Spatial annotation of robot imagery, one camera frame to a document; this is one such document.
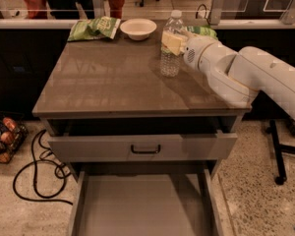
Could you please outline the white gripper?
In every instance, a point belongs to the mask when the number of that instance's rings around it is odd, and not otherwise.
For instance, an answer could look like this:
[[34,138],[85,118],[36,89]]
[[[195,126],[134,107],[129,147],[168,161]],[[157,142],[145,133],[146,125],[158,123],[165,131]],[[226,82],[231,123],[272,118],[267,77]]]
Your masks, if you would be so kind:
[[202,73],[213,70],[225,71],[225,46],[220,41],[206,36],[192,37],[187,40],[188,37],[183,34],[165,30],[162,33],[161,43],[176,56],[180,55],[185,48],[184,62],[196,71]]

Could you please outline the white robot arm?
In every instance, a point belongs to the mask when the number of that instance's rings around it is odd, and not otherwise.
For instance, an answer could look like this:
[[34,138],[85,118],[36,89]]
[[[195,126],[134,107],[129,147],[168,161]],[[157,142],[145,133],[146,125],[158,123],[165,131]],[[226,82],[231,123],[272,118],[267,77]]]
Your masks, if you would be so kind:
[[203,74],[210,89],[228,105],[245,108],[262,91],[295,121],[293,66],[257,47],[236,52],[210,36],[187,31],[166,30],[161,44]]

